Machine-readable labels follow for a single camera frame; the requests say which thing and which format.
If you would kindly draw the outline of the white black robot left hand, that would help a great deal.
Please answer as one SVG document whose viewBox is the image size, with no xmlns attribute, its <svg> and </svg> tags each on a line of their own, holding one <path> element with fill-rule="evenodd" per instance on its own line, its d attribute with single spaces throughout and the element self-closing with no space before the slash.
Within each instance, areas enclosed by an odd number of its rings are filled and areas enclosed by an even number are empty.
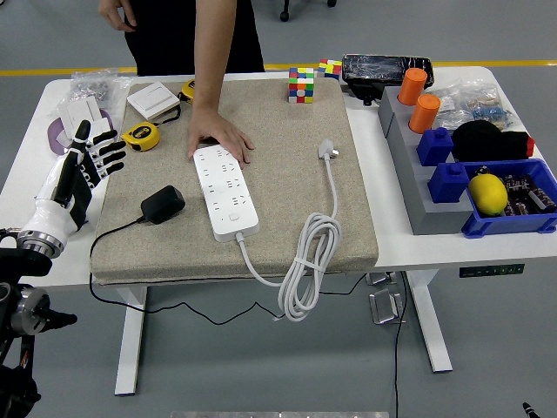
<svg viewBox="0 0 557 418">
<path fill-rule="evenodd" d="M 36 196 L 36 210 L 22 236 L 42 234 L 62 242 L 86 220 L 92 190 L 124 167 L 125 142 L 109 129 L 91 134 L 91 123 L 80 123 L 64 155 L 58 157 Z"/>
</svg>

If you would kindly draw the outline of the person's left hand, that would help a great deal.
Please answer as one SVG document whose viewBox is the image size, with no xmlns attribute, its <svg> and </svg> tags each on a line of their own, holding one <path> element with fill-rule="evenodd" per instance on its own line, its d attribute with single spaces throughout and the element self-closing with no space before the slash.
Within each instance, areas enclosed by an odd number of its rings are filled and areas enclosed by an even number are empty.
<svg viewBox="0 0 557 418">
<path fill-rule="evenodd" d="M 239 163 L 241 167 L 251 163 L 250 151 L 254 144 L 247 134 L 235 124 L 223 118 L 218 111 L 209 107 L 193 107 L 189 125 L 188 158 L 203 140 L 212 138 L 222 145 Z"/>
</svg>

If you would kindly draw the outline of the person's right hand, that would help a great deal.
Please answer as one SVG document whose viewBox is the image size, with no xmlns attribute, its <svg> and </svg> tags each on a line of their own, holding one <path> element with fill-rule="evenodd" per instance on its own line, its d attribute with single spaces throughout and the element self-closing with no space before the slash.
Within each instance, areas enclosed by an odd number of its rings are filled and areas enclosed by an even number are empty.
<svg viewBox="0 0 557 418">
<path fill-rule="evenodd" d="M 129 0 L 99 0 L 98 13 L 114 29 L 133 32 L 136 19 Z"/>
</svg>

